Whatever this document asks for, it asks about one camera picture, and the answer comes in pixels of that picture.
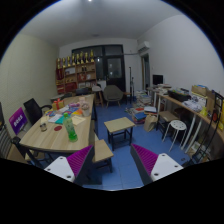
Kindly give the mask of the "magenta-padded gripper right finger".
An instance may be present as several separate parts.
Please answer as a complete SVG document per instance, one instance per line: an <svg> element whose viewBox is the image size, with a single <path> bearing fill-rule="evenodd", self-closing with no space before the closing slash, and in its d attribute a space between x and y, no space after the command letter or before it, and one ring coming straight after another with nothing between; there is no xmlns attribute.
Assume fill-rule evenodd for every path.
<svg viewBox="0 0 224 224"><path fill-rule="evenodd" d="M130 153L144 185L182 169L182 166L166 153L156 154L136 144L130 146Z"/></svg>

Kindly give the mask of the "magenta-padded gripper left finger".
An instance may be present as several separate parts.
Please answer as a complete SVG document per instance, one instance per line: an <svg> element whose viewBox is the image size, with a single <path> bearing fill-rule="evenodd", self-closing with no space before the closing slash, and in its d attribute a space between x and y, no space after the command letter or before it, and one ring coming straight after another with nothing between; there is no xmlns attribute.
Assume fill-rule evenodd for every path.
<svg viewBox="0 0 224 224"><path fill-rule="evenodd" d="M59 156L45 171L82 186L87 179L94 155L94 146L89 145L68 157Z"/></svg>

